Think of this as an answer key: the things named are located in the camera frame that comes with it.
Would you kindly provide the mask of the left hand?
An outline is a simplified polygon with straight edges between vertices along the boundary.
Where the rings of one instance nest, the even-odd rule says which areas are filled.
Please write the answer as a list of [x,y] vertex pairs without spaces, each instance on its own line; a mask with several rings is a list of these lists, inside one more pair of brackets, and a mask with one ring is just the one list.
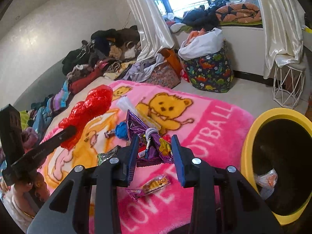
[[25,197],[25,193],[31,191],[34,188],[35,197],[41,202],[46,202],[50,196],[47,184],[41,173],[37,173],[36,178],[33,182],[27,183],[24,181],[16,182],[12,186],[8,186],[4,179],[1,177],[1,191],[3,193],[13,192],[13,201],[17,207],[26,215],[34,217],[36,215],[34,209],[31,207],[29,201]]

